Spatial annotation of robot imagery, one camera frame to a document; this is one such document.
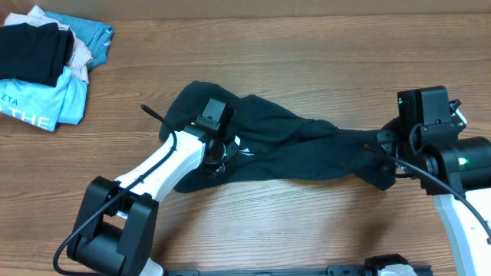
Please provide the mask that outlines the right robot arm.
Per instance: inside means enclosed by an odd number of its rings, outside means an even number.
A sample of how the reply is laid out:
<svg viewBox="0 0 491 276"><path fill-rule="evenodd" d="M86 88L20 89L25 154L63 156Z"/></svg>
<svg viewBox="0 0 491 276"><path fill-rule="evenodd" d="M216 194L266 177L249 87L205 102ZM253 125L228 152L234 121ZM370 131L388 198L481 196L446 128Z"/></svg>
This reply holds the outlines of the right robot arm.
<svg viewBox="0 0 491 276"><path fill-rule="evenodd" d="M401 91L377 140L383 172L420 180L442 219L459 275L490 273L490 141L459 137L467 121L443 86Z"/></svg>

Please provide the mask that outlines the dark teal t-shirt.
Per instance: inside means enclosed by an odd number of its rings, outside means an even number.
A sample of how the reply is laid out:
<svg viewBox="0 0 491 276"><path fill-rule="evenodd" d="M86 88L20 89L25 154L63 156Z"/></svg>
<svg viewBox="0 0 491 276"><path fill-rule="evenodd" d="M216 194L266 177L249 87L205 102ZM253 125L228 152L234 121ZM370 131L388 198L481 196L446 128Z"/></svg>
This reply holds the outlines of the dark teal t-shirt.
<svg viewBox="0 0 491 276"><path fill-rule="evenodd" d="M240 139L240 151L217 176L195 169L175 186L189 193L231 182L271 179L330 180L354 174L381 190L395 179L384 161L364 146L377 131L344 130L326 120L302 118L276 103L249 95L238 97L218 84L194 81L183 88L165 120L178 130L203 111L209 99L232 106L226 131Z"/></svg>

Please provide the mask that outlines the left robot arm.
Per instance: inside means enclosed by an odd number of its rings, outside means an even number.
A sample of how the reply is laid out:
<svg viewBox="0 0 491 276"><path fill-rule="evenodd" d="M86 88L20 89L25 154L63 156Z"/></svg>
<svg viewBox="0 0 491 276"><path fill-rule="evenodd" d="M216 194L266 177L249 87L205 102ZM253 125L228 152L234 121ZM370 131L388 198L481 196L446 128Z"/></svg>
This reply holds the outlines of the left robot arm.
<svg viewBox="0 0 491 276"><path fill-rule="evenodd" d="M195 120L181 130L172 127L165 143L137 168L115 180L98 176L88 185L72 233L56 251L65 251L92 275L161 276L164 269L150 257L160 203L187 174L202 169L224 172L240 140L227 138L231 105L210 99Z"/></svg>

